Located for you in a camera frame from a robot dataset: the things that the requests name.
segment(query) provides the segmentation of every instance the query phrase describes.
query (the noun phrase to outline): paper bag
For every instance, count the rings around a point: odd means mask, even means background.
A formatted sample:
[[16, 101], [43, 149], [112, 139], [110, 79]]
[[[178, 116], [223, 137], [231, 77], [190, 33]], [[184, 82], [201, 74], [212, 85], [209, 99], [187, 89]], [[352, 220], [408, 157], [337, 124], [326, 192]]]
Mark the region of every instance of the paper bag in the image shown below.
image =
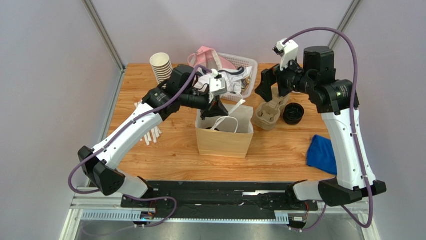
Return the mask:
[[[224, 104], [229, 111], [234, 105]], [[195, 120], [196, 138], [198, 142], [198, 151], [200, 155], [245, 158], [253, 138], [253, 108], [250, 106], [239, 106], [230, 117], [238, 120], [238, 128], [235, 132], [237, 122], [232, 118], [225, 118], [217, 126], [217, 130], [209, 130], [215, 125], [216, 120], [220, 118], [211, 117], [202, 120], [201, 112], [197, 112]]]

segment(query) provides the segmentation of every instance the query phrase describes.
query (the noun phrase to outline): stack of paper cups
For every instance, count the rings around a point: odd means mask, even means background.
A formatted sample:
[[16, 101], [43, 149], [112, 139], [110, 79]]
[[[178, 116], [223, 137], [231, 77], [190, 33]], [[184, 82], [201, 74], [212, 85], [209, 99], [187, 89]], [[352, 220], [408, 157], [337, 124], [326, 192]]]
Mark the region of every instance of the stack of paper cups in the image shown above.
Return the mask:
[[169, 55], [164, 52], [156, 53], [151, 57], [149, 63], [152, 66], [158, 84], [170, 78], [173, 68]]

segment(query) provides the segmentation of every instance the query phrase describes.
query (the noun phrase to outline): metal floor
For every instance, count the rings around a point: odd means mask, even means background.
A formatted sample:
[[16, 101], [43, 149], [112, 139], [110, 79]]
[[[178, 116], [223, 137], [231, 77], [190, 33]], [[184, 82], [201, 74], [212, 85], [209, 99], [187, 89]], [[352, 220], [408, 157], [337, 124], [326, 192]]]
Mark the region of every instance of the metal floor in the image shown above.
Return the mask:
[[[307, 226], [318, 215], [310, 214]], [[364, 240], [363, 231], [347, 214], [326, 214], [312, 231], [297, 233], [287, 226], [267, 224], [221, 224], [221, 223], [164, 223], [153, 228], [132, 228], [115, 235], [93, 237], [90, 234], [110, 233], [132, 226], [121, 221], [81, 221], [78, 240]]]

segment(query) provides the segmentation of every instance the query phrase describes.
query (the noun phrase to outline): black lid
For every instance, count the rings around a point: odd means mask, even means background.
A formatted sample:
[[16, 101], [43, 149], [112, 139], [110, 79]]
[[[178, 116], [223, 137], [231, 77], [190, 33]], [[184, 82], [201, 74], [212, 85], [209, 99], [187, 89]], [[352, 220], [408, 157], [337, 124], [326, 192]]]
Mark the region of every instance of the black lid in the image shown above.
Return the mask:
[[285, 107], [282, 119], [288, 125], [296, 125], [302, 120], [304, 113], [305, 110], [300, 104], [290, 103]]

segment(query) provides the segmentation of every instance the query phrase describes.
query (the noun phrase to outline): white cloth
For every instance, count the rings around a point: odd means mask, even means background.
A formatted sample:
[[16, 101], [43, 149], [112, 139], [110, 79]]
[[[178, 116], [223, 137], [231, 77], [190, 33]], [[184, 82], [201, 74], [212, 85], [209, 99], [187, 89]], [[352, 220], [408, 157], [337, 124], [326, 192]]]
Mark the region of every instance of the white cloth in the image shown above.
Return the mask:
[[[230, 73], [238, 72], [238, 70], [235, 70], [235, 69], [223, 69], [223, 70]], [[227, 86], [228, 92], [237, 92], [240, 94], [242, 92], [241, 80], [244, 80], [250, 77], [250, 75], [252, 74], [252, 67], [251, 66], [246, 67], [244, 69], [244, 72], [239, 75], [232, 75], [225, 71], [220, 72], [220, 75], [222, 75], [222, 77], [226, 80], [226, 86]], [[206, 90], [205, 84], [209, 84], [210, 79], [214, 79], [214, 77], [209, 73], [204, 76], [201, 76], [198, 79], [198, 82], [195, 85], [195, 88], [197, 89], [202, 88], [201, 91], [205, 91]]]

